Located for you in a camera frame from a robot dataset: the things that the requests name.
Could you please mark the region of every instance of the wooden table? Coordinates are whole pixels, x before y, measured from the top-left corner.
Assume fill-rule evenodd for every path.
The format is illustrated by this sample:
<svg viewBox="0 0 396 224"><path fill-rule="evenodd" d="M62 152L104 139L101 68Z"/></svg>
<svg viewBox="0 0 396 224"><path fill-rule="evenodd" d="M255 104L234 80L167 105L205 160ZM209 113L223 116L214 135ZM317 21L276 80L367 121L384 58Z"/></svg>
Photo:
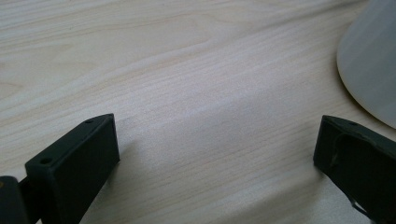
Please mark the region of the wooden table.
<svg viewBox="0 0 396 224"><path fill-rule="evenodd" d="M313 166L323 114L396 132L335 63L365 1L3 1L0 175L114 113L81 223L370 223Z"/></svg>

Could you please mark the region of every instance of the screw hole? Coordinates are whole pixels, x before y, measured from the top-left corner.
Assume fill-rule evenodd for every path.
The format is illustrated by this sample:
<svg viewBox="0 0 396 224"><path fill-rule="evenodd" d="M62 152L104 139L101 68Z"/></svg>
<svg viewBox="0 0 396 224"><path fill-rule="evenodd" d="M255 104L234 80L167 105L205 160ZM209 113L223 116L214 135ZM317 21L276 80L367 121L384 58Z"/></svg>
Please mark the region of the screw hole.
<svg viewBox="0 0 396 224"><path fill-rule="evenodd" d="M50 158L44 158L44 159L42 159L42 160L40 161L40 163L43 164L43 165L45 165L45 164L50 163L51 161L52 161L52 159L50 159Z"/></svg>

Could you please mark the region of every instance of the black plastic piece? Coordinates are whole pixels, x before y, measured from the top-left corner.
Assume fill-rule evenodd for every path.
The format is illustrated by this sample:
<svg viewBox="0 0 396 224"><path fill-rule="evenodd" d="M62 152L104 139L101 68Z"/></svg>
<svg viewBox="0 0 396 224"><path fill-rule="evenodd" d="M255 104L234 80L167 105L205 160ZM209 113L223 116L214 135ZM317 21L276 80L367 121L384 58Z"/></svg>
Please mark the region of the black plastic piece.
<svg viewBox="0 0 396 224"><path fill-rule="evenodd" d="M18 180L13 176L0 176L0 223L29 224L26 207Z"/></svg>
<svg viewBox="0 0 396 224"><path fill-rule="evenodd" d="M396 223L396 143L358 123L323 116L314 164L377 223Z"/></svg>
<svg viewBox="0 0 396 224"><path fill-rule="evenodd" d="M26 162L27 177L19 186L14 179L10 189L0 188L0 223L36 223L39 218L43 224L79 223L119 161L112 114L80 123ZM3 201L10 192L16 205ZM10 210L29 221L3 215Z"/></svg>

